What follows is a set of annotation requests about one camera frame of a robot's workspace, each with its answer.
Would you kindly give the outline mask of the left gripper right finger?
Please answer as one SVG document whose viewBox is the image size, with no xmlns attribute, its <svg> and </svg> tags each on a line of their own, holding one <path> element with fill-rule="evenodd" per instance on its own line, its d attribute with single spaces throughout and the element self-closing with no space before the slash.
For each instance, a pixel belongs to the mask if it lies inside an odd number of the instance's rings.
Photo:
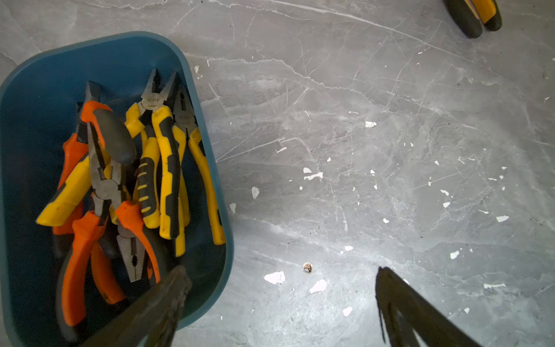
<svg viewBox="0 0 555 347">
<path fill-rule="evenodd" d="M 380 267 L 375 283 L 382 339 L 391 346 L 477 346 L 389 267 Z"/>
</svg>

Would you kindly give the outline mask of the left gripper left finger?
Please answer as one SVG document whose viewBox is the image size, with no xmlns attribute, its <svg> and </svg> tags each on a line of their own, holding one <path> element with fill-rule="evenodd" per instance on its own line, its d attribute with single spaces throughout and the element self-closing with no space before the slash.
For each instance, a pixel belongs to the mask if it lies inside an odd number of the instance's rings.
<svg viewBox="0 0 555 347">
<path fill-rule="evenodd" d="M 186 268 L 176 266 L 147 293 L 82 346 L 170 346 L 192 288 Z"/>
</svg>

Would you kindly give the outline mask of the orange black pliers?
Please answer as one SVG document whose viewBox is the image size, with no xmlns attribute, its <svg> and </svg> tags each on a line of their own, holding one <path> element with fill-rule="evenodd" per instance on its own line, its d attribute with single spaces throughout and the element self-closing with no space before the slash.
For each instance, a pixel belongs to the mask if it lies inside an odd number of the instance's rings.
<svg viewBox="0 0 555 347">
<path fill-rule="evenodd" d="M 174 267 L 166 243 L 157 231 L 146 227 L 139 205 L 123 202 L 116 215 L 123 218 L 123 227 L 145 247 L 155 282 L 159 283 Z M 87 335 L 85 279 L 89 267 L 98 291 L 110 308 L 124 309 L 129 304 L 114 275 L 111 261 L 99 244 L 106 226 L 107 220 L 93 211 L 73 222 L 75 238 L 56 287 L 56 318 L 62 337 L 70 344 L 82 341 Z"/>
</svg>

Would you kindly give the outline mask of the teal plastic storage box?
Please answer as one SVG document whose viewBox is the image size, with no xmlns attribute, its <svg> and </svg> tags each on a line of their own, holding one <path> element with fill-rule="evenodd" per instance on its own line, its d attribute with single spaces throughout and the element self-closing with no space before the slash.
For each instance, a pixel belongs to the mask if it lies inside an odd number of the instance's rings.
<svg viewBox="0 0 555 347">
<path fill-rule="evenodd" d="M 154 33 L 134 31 L 54 49 L 23 62 L 1 86 L 1 305 L 13 346 L 65 346 L 56 319 L 59 260 L 53 234 L 36 222 L 55 192 L 63 141 L 76 128 L 76 106 L 87 82 L 122 116 L 139 99 L 147 77 L 177 72 L 189 88 L 208 159 L 226 243 L 213 243 L 204 184 L 191 155 L 184 175 L 192 202 L 182 263 L 192 280 L 180 328 L 217 302 L 231 274 L 234 236 L 195 82 L 182 50 Z"/>
</svg>

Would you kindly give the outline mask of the orange grey pliers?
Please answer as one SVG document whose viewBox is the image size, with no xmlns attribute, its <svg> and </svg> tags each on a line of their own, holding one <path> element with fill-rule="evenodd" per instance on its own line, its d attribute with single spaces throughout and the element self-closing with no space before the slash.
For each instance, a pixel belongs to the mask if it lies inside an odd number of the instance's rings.
<svg viewBox="0 0 555 347">
<path fill-rule="evenodd" d="M 109 106 L 101 103 L 101 86 L 87 82 L 85 100 L 77 108 L 76 133 L 63 144 L 64 167 L 58 189 L 36 220 L 39 225 L 52 227 L 55 236 L 73 234 L 73 222 L 83 216 L 85 195 L 91 188 L 88 124 L 98 132 L 104 156 L 113 156 L 125 165 L 132 163 L 137 155 L 126 125 Z"/>
</svg>

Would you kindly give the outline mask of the yellow black striped pliers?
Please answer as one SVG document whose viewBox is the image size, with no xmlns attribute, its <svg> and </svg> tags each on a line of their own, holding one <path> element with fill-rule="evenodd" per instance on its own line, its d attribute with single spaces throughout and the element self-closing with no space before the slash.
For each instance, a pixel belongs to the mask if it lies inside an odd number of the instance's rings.
<svg viewBox="0 0 555 347">
<path fill-rule="evenodd" d="M 125 121 L 131 136 L 140 137 L 142 142 L 135 185 L 140 214 L 145 226 L 158 230 L 166 240 L 175 240 L 182 233 L 181 162 L 170 105 L 179 95 L 180 86 L 176 72 L 163 82 L 154 68 L 140 101 L 130 106 Z"/>
</svg>

